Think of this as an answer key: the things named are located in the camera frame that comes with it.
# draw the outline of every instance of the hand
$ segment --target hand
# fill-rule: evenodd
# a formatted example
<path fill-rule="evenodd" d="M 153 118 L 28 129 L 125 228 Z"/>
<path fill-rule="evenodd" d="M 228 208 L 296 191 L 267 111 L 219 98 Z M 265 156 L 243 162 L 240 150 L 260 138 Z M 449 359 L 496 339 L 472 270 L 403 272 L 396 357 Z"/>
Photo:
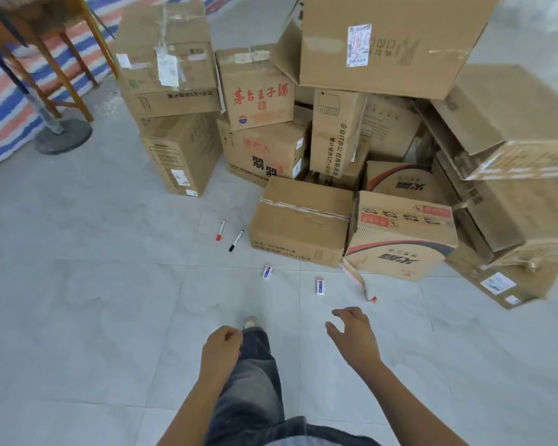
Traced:
<path fill-rule="evenodd" d="M 211 333 L 203 346 L 199 382 L 217 385 L 221 391 L 238 361 L 241 342 L 241 330 L 227 325 Z"/>
<path fill-rule="evenodd" d="M 332 322 L 327 322 L 328 336 L 348 365 L 364 379 L 364 375 L 382 365 L 379 345 L 376 343 L 368 316 L 358 307 L 333 310 L 332 313 L 341 318 L 345 324 L 345 331 L 341 333 Z"/>

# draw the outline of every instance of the shoe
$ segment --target shoe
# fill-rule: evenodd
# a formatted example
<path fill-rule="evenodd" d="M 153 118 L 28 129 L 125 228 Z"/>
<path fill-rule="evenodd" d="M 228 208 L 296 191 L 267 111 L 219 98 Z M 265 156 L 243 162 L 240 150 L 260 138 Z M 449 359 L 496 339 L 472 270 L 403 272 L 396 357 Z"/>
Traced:
<path fill-rule="evenodd" d="M 255 316 L 248 316 L 244 319 L 244 329 L 249 329 L 252 327 L 259 327 L 258 319 Z"/>

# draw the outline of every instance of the forearm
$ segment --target forearm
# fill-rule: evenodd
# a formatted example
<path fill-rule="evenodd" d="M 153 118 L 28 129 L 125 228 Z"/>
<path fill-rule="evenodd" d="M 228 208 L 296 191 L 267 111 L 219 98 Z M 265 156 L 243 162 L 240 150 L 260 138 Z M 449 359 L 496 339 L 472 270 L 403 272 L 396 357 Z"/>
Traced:
<path fill-rule="evenodd" d="M 196 382 L 157 446 L 203 446 L 222 388 Z"/>
<path fill-rule="evenodd" d="M 401 446 L 468 446 L 381 361 L 372 363 L 360 377 L 379 402 Z"/>

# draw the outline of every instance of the wooden stool leg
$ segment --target wooden stool leg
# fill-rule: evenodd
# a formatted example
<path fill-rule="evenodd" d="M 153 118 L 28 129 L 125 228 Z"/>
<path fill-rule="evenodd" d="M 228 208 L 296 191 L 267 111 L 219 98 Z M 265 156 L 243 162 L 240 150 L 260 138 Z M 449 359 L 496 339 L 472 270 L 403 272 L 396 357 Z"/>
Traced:
<path fill-rule="evenodd" d="M 99 83 L 97 82 L 97 80 L 95 79 L 91 71 L 89 70 L 89 67 L 87 67 L 87 64 L 85 64 L 85 61 L 82 60 L 81 55 L 79 54 L 77 48 L 74 46 L 74 44 L 72 43 L 68 35 L 66 34 L 66 31 L 62 31 L 60 33 L 60 38 L 64 41 L 64 43 L 68 47 L 68 50 L 70 50 L 70 52 L 73 54 L 74 58 L 78 62 L 78 65 L 81 66 L 81 70 L 85 72 L 85 75 L 87 75 L 87 77 L 91 80 L 91 82 L 93 83 L 93 87 L 98 87 Z"/>
<path fill-rule="evenodd" d="M 109 54 L 109 49 L 107 44 L 105 43 L 105 39 L 101 34 L 101 31 L 99 31 L 99 29 L 95 25 L 95 20 L 93 19 L 93 15 L 89 11 L 89 8 L 87 7 L 87 3 L 85 2 L 82 2 L 82 17 L 85 19 L 85 22 L 87 22 L 87 25 L 89 26 L 89 29 L 93 34 L 93 37 L 95 37 L 95 40 L 97 41 L 97 45 L 99 45 L 101 52 L 104 54 L 105 60 L 108 62 L 109 68 L 111 68 L 112 73 L 117 80 L 118 68 L 116 67 L 116 63 L 113 61 L 112 55 Z"/>
<path fill-rule="evenodd" d="M 58 62 L 54 59 L 52 53 L 50 53 L 50 50 L 47 49 L 46 45 L 39 38 L 37 38 L 36 45 L 37 48 L 39 48 L 39 51 L 42 52 L 43 57 L 46 59 L 47 63 L 50 65 L 52 70 L 56 72 L 56 75 L 58 76 L 60 82 L 64 85 L 64 87 L 68 90 L 68 92 L 72 96 L 74 103 L 81 110 L 82 115 L 85 116 L 85 119 L 87 119 L 88 122 L 92 122 L 93 116 L 89 112 L 87 105 L 82 101 L 81 96 L 78 95 L 78 92 L 73 87 L 73 83 L 71 83 L 68 80 L 66 73 L 64 73 L 64 71 L 60 68 Z"/>
<path fill-rule="evenodd" d="M 21 74 L 22 79 L 25 80 L 29 86 L 35 89 L 35 92 L 37 92 L 37 96 L 39 96 L 39 98 L 42 100 L 46 109 L 50 111 L 54 117 L 62 117 L 62 114 L 60 114 L 60 111 L 57 110 L 56 106 L 52 103 L 52 100 L 50 100 L 46 93 L 37 85 L 33 77 L 29 74 L 29 72 L 27 72 L 26 68 L 23 67 L 23 65 L 12 54 L 8 47 L 1 42 L 0 51 L 6 57 L 10 65 L 15 68 L 15 71 Z"/>

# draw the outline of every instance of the person's left hand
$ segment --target person's left hand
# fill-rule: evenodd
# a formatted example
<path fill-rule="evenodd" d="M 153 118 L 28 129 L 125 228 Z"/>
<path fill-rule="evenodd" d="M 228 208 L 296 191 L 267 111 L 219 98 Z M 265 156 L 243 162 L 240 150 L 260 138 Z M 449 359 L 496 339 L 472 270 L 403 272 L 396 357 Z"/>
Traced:
<path fill-rule="evenodd" d="M 211 333 L 203 346 L 199 381 L 221 390 L 238 361 L 241 342 L 241 330 L 227 325 Z"/>

